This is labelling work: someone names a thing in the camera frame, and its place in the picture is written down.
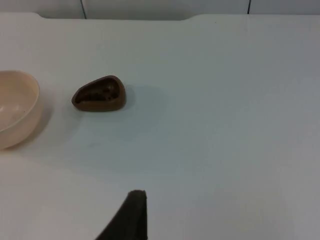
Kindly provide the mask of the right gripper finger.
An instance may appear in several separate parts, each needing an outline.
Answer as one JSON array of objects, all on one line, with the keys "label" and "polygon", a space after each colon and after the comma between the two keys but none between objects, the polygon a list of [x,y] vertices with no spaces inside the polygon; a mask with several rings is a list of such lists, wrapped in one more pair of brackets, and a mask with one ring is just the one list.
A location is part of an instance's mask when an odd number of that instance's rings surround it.
[{"label": "right gripper finger", "polygon": [[147,193],[144,190],[130,191],[114,217],[97,236],[97,239],[147,240]]}]

